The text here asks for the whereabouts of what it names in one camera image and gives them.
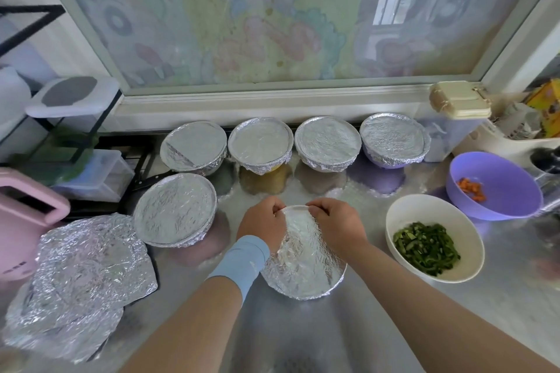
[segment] window pane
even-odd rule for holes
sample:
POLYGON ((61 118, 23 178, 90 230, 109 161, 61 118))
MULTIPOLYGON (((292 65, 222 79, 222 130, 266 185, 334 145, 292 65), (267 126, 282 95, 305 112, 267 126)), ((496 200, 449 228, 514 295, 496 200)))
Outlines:
POLYGON ((154 87, 471 73, 518 0, 77 1, 154 87))

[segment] hand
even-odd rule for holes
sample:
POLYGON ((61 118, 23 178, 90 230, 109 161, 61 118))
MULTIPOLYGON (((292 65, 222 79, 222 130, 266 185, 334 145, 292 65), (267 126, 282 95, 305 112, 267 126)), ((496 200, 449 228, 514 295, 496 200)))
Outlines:
POLYGON ((276 254, 286 234, 286 218, 280 212, 286 204, 276 196, 269 196, 247 210, 237 231, 237 239, 246 235, 260 237, 276 254))
POLYGON ((347 250, 354 245, 367 245, 368 237, 358 212, 346 202, 319 198, 307 202, 309 213, 319 223, 328 247, 344 261, 347 250))

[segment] stainless steel countertop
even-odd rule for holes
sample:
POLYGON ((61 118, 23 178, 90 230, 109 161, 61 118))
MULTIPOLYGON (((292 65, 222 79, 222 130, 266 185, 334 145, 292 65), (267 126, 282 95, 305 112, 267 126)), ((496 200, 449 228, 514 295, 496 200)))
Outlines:
MULTIPOLYGON (((261 178, 240 173, 237 166, 226 163, 213 175, 218 195, 221 194, 218 209, 222 213, 205 250, 215 252, 231 245, 247 208, 266 193, 277 193, 287 205, 305 204, 317 196, 347 201, 360 213, 370 242, 388 252, 384 238, 388 207, 406 194, 440 193, 438 188, 445 182, 448 163, 407 166, 403 187, 390 197, 370 188, 374 179, 379 179, 379 175, 372 178, 371 168, 360 155, 346 172, 318 173, 294 154, 289 167, 261 178)), ((391 179, 397 173, 387 174, 391 179)), ((554 240, 560 228, 551 221, 481 222, 478 226, 486 247, 486 262, 480 274, 463 284, 433 285, 560 366, 560 268, 554 269, 558 265, 554 263, 560 262, 560 251, 547 246, 537 233, 554 240), (547 268, 549 276, 545 278, 542 270, 547 268)), ((200 263, 192 255, 181 249, 152 248, 160 288, 125 309, 98 360, 73 366, 30 355, 24 371, 117 371, 220 259, 214 256, 200 263)), ((7 299, 7 291, 2 294, 0 306, 5 305, 2 300, 7 299)), ((304 302, 276 293, 259 276, 236 322, 221 371, 363 373, 415 372, 422 368, 382 307, 348 268, 344 281, 331 295, 304 302)))

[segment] person's left arm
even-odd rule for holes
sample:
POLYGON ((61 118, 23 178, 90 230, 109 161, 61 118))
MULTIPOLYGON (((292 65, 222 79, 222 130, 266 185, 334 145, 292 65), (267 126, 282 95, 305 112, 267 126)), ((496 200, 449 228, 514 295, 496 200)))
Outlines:
POLYGON ((249 287, 286 234, 284 203, 248 209, 237 242, 209 278, 128 360, 120 373, 217 372, 249 287))

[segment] forearm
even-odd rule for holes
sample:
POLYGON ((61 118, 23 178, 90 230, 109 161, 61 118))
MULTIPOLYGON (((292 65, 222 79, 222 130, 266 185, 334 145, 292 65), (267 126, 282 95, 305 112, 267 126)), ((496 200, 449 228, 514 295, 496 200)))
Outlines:
POLYGON ((560 371, 374 246, 356 246, 344 257, 427 372, 560 371))
POLYGON ((217 372, 242 306, 227 277, 212 277, 144 342, 121 373, 217 372))

